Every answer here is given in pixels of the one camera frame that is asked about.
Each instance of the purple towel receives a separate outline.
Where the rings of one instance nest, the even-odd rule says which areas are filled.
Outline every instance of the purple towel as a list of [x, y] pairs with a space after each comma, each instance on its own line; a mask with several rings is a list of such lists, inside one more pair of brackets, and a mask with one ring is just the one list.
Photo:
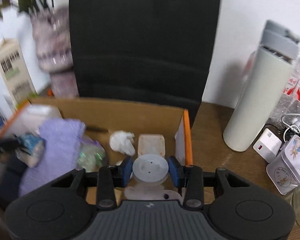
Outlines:
[[19, 196], [76, 168], [84, 130], [84, 123], [73, 119], [50, 119], [42, 123], [39, 131], [40, 137], [46, 140], [46, 151], [38, 166], [24, 173]]

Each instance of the small white container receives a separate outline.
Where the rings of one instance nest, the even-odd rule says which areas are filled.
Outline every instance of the small white container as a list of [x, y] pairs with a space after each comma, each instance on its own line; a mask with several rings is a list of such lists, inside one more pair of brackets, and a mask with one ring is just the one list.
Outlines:
[[55, 106], [28, 104], [20, 110], [18, 117], [5, 132], [5, 137], [10, 135], [22, 135], [33, 133], [39, 135], [40, 125], [47, 119], [62, 118], [60, 111]]
[[140, 134], [138, 139], [138, 156], [145, 154], [166, 155], [164, 137], [161, 134]]
[[286, 195], [300, 185], [300, 137], [294, 135], [266, 171], [280, 194]]
[[156, 186], [167, 179], [169, 166], [165, 158], [157, 154], [146, 154], [133, 162], [132, 171], [136, 181]]

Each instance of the gray bottle cap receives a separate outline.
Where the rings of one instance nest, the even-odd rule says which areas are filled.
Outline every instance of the gray bottle cap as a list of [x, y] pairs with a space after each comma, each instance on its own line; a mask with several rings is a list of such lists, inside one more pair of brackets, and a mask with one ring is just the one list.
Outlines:
[[287, 27], [267, 20], [260, 43], [290, 59], [295, 59], [299, 53], [299, 42], [300, 37]]

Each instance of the pink vase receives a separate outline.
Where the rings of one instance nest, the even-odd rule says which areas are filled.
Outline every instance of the pink vase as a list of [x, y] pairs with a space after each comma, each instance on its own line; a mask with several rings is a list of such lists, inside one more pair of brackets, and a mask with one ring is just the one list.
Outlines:
[[45, 9], [31, 16], [39, 67], [44, 72], [60, 72], [73, 65], [69, 31], [69, 8], [54, 12]]
[[51, 89], [56, 98], [73, 98], [79, 95], [73, 66], [69, 8], [54, 12], [45, 9], [31, 16], [33, 38], [39, 67], [50, 74]]

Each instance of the water bottle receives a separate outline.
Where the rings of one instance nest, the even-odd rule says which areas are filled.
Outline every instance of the water bottle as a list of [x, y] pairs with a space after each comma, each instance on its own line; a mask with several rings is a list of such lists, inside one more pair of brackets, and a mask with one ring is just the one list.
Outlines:
[[293, 71], [299, 42], [288, 28], [266, 22], [250, 79], [223, 132], [231, 149], [245, 151], [261, 131]]

